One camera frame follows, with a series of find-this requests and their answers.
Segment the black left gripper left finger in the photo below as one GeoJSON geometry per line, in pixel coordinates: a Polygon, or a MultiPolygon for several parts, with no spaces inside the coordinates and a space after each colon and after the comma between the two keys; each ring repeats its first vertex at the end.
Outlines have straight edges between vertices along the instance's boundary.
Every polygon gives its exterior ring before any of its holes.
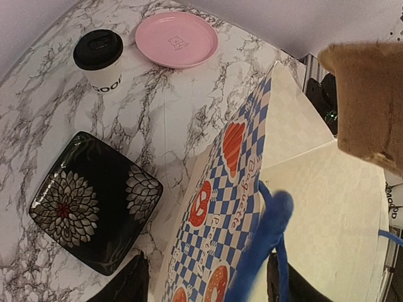
{"type": "Polygon", "coordinates": [[[149,263],[143,252],[136,255],[91,301],[145,302],[149,288],[149,263]]]}

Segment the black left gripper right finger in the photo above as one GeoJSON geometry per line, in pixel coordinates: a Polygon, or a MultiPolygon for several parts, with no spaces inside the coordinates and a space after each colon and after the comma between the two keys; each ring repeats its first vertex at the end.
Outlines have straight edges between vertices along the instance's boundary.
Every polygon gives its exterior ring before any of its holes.
{"type": "MultiPolygon", "coordinates": [[[[288,270],[290,301],[331,302],[329,298],[309,284],[291,265],[288,265],[288,270]]],[[[269,302],[280,300],[280,277],[276,253],[272,253],[268,257],[267,294],[269,302]]]]}

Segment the blue checkered paper bag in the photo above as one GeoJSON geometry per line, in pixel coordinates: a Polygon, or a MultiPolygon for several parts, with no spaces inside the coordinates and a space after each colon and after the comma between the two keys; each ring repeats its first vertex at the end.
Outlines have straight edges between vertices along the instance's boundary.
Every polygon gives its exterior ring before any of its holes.
{"type": "Polygon", "coordinates": [[[383,169],[338,149],[277,62],[199,155],[154,299],[265,301],[257,255],[277,249],[331,301],[379,301],[388,227],[383,169]]]}

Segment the white paper coffee cup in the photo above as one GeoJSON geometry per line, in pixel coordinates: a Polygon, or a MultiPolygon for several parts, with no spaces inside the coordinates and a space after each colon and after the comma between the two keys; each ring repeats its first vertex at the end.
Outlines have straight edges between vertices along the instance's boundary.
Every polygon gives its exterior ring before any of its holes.
{"type": "Polygon", "coordinates": [[[99,70],[83,70],[91,88],[98,94],[110,94],[122,82],[122,62],[118,59],[111,65],[99,70]]]}

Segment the brown cardboard cup carrier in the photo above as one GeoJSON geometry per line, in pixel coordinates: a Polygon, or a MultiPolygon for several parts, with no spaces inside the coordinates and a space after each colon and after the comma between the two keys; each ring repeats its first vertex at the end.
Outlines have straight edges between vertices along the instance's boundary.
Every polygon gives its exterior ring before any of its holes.
{"type": "Polygon", "coordinates": [[[402,44],[331,44],[318,61],[336,78],[338,148],[402,176],[402,44]]]}

